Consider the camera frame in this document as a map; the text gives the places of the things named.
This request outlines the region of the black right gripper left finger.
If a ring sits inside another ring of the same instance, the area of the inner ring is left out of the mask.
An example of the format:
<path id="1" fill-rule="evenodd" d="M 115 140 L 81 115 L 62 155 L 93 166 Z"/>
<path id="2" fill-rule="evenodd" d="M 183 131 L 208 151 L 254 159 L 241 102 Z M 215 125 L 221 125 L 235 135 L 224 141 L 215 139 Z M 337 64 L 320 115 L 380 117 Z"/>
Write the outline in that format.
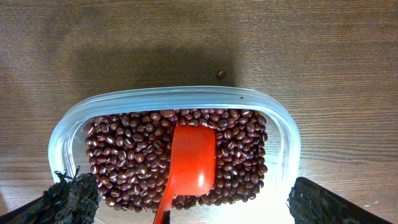
<path id="1" fill-rule="evenodd" d="M 59 181 L 43 195 L 24 206 L 1 216 L 1 223 L 93 223 L 101 195 L 92 173 L 70 177 L 67 172 L 55 171 Z"/>

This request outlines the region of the red plastic measuring scoop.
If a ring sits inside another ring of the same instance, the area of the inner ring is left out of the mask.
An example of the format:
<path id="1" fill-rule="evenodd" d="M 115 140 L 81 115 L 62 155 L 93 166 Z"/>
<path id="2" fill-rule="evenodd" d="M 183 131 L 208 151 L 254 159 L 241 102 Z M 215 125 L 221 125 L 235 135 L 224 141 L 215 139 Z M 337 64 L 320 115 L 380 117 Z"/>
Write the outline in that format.
<path id="1" fill-rule="evenodd" d="M 170 218 L 176 195 L 203 195 L 215 182 L 215 131 L 203 126 L 176 125 L 170 170 L 165 192 L 154 218 L 155 224 Z"/>

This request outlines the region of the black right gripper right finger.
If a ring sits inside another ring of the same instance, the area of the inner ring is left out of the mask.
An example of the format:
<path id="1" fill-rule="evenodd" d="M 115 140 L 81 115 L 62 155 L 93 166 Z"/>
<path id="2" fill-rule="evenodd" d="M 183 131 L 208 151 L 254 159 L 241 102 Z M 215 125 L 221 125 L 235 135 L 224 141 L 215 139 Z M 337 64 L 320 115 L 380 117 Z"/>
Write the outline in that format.
<path id="1" fill-rule="evenodd" d="M 295 224 L 391 224 L 305 177 L 296 178 L 288 203 Z"/>

